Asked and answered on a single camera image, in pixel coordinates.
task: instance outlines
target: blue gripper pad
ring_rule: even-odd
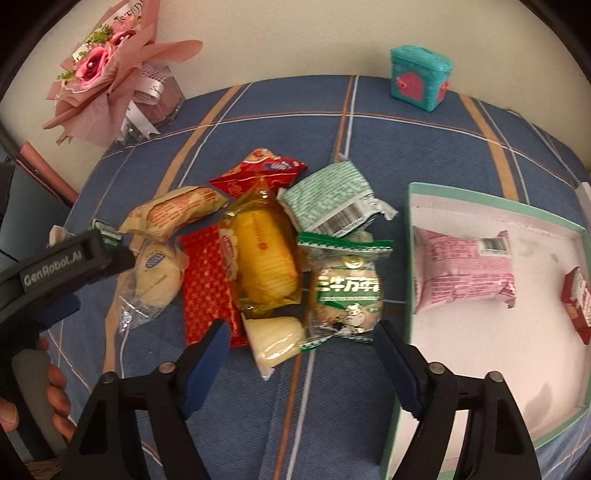
[[[420,399],[421,387],[406,359],[399,351],[392,335],[396,335],[393,325],[387,323],[387,320],[380,321],[374,328],[374,349],[394,385],[400,406],[403,410],[413,414],[413,417],[419,419],[426,407]],[[415,347],[406,345],[402,340],[399,340],[399,343],[402,348],[414,349],[418,353]]]
[[[49,330],[52,325],[80,310],[80,300],[73,293],[69,293],[35,315],[35,320]]]
[[[203,339],[187,347],[178,359],[176,386],[185,420],[203,406],[228,350],[230,326],[224,320],[215,320]]]

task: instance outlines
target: red snack package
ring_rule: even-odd
[[[303,162],[288,157],[277,157],[266,148],[253,150],[237,167],[227,171],[209,183],[234,198],[241,197],[254,184],[256,174],[264,177],[277,194],[280,188],[288,189],[302,170]]]
[[[189,256],[183,281],[187,345],[200,341],[215,319],[230,323],[230,346],[248,345],[226,278],[217,226],[186,235],[181,242],[183,251]]]
[[[498,299],[515,306],[517,292],[507,231],[463,240],[414,228],[415,312],[453,301]]]
[[[579,267],[564,276],[562,303],[585,345],[591,339],[591,295],[589,284]]]

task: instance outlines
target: red wrapper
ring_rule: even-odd
[[[562,303],[585,345],[591,339],[591,296],[589,284],[579,267],[564,276]]]
[[[262,176],[267,185],[275,192],[280,188],[288,189],[298,174],[307,169],[308,165],[288,157],[277,157],[266,148],[253,150],[237,167],[227,171],[209,183],[238,198],[254,184],[256,176]]]
[[[217,226],[186,235],[181,242],[189,256],[183,281],[187,345],[199,342],[215,319],[230,323],[232,347],[248,345],[226,278]]]

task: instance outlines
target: green snack package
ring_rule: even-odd
[[[296,230],[335,237],[368,225],[381,213],[391,220],[397,211],[376,199],[368,181],[345,157],[313,173],[277,199]]]
[[[100,232],[103,243],[107,248],[120,247],[123,243],[123,235],[121,235],[116,228],[111,227],[108,223],[105,223],[98,218],[92,219],[90,229],[96,229]]]
[[[298,235],[298,245],[312,268],[306,312],[307,340],[311,350],[332,336],[368,342],[382,317],[382,284],[375,261],[390,255],[392,241],[351,242],[317,233]]]

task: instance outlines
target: finger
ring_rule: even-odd
[[[49,383],[52,384],[54,387],[59,388],[60,390],[64,390],[66,387],[66,377],[62,371],[57,368],[53,364],[49,364],[47,367],[47,378],[49,379]]]
[[[68,442],[71,441],[72,437],[74,436],[74,432],[76,431],[76,426],[70,420],[58,415],[57,413],[54,414],[52,420],[53,426],[56,428],[56,430],[60,432],[62,436],[66,437]]]
[[[49,350],[49,340],[45,337],[39,337],[37,341],[37,350],[45,350],[46,352]]]
[[[16,406],[3,398],[0,398],[0,425],[5,432],[11,432],[18,426]]]
[[[53,385],[47,386],[47,399],[50,405],[56,409],[56,412],[63,417],[67,417],[72,409],[72,404],[68,396],[54,387]]]

